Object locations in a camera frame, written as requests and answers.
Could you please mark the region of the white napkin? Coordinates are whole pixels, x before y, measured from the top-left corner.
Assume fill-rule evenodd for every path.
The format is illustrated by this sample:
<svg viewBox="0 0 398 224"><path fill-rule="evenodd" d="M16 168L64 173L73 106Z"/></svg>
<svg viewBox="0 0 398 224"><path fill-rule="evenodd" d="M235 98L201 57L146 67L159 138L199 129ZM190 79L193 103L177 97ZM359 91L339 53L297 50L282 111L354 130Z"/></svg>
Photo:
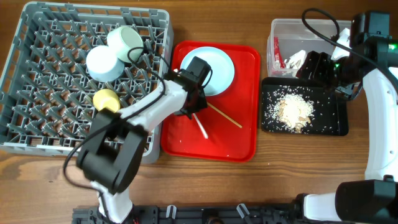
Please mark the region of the white napkin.
<svg viewBox="0 0 398 224"><path fill-rule="evenodd" d="M288 69L298 70L303 65L306 56L307 52L305 50L300 50L299 52L290 56L288 59L284 60L285 67Z"/></svg>

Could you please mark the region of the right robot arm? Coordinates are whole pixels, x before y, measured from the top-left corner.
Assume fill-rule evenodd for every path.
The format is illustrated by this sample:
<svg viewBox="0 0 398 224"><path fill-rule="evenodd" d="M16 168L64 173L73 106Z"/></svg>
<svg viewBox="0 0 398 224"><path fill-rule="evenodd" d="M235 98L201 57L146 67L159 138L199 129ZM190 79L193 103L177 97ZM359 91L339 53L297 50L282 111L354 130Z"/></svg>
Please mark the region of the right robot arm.
<svg viewBox="0 0 398 224"><path fill-rule="evenodd" d="M353 100L364 90L369 115L369 155L365 179L343 182L335 192L302 194L301 215L310 222L397 223L397 41L387 12L367 11L351 22L349 46L315 30L302 13L304 26L319 38L347 51L333 59L310 52L297 76Z"/></svg>

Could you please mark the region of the yellow plastic cup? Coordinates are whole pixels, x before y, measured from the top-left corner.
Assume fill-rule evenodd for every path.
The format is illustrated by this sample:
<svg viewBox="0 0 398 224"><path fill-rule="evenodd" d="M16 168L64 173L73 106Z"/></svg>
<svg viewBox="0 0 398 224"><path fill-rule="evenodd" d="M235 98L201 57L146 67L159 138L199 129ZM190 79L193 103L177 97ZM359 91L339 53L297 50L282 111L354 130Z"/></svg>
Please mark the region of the yellow plastic cup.
<svg viewBox="0 0 398 224"><path fill-rule="evenodd" d="M109 89L97 91L93 97L93 104L98 111L106 108L115 113L121 109L118 95Z"/></svg>

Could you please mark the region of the white plastic fork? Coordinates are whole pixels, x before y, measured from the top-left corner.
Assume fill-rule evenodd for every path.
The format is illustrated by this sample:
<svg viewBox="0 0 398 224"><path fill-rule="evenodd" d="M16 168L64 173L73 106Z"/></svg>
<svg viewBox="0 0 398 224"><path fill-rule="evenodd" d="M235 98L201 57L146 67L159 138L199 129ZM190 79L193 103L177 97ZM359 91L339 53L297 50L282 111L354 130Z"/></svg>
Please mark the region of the white plastic fork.
<svg viewBox="0 0 398 224"><path fill-rule="evenodd" d="M200 131L201 131L203 137L205 139L208 139L208 134L207 134L206 130L204 129L202 123L200 122L200 120L198 119L198 117L197 117L197 115L195 113L193 113L193 117L195 118L195 121L197 122L198 127L200 128Z"/></svg>

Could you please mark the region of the red snack wrapper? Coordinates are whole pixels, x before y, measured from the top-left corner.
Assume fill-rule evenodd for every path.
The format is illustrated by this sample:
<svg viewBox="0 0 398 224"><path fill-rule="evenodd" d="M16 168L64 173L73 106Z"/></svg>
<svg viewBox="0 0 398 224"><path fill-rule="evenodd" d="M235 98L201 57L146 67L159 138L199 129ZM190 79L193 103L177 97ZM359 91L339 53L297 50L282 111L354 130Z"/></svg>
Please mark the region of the red snack wrapper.
<svg viewBox="0 0 398 224"><path fill-rule="evenodd" d="M278 37L274 37L273 41L274 41L274 58L275 58L274 65L276 68L285 68L285 63L280 53Z"/></svg>

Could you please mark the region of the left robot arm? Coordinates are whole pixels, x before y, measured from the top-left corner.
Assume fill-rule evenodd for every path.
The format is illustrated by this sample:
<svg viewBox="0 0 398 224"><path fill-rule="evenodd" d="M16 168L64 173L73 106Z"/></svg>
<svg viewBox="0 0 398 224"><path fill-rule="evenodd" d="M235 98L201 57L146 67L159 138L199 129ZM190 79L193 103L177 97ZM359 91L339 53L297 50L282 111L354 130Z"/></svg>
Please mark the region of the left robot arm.
<svg viewBox="0 0 398 224"><path fill-rule="evenodd" d="M117 112L98 112L79 147L76 165L98 192L99 211L107 222L124 222L133 208L128 187L139 170L149 133L171 114L191 118L205 109L204 87L212 73L205 60L194 57L187 68L165 74L137 103Z"/></svg>

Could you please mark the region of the light green bowl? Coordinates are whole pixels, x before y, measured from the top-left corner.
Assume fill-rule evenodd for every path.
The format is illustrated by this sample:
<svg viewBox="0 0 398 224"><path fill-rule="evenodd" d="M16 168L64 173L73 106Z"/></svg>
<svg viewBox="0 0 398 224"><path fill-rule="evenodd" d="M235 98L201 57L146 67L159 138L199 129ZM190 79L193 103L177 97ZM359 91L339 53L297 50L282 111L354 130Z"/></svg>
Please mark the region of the light green bowl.
<svg viewBox="0 0 398 224"><path fill-rule="evenodd" d="M107 45L118 59L129 63L130 60L127 57L127 53L133 49L129 56L136 62L142 54L144 42L133 28L121 26L108 33Z"/></svg>

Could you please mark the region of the rice and peanut leftovers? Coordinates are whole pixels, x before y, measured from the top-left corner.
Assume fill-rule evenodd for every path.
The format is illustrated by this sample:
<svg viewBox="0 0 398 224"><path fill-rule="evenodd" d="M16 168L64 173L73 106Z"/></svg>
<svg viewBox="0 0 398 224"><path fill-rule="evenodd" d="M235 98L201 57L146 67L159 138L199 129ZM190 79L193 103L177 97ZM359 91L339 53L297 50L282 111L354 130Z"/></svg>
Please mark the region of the rice and peanut leftovers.
<svg viewBox="0 0 398 224"><path fill-rule="evenodd" d="M269 100L264 112L265 121L262 122L265 127L298 134L312 125L314 102L306 100L302 94L275 91Z"/></svg>

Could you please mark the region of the light blue food bowl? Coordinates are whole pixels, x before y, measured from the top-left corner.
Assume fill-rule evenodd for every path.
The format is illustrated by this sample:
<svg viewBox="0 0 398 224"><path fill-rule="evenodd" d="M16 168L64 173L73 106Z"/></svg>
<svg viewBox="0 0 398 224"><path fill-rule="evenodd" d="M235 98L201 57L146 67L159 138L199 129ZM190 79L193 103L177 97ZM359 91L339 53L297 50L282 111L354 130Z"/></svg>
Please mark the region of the light blue food bowl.
<svg viewBox="0 0 398 224"><path fill-rule="evenodd" d="M124 63L106 45L94 47L88 52L86 67L90 77L98 82L112 82L124 71Z"/></svg>

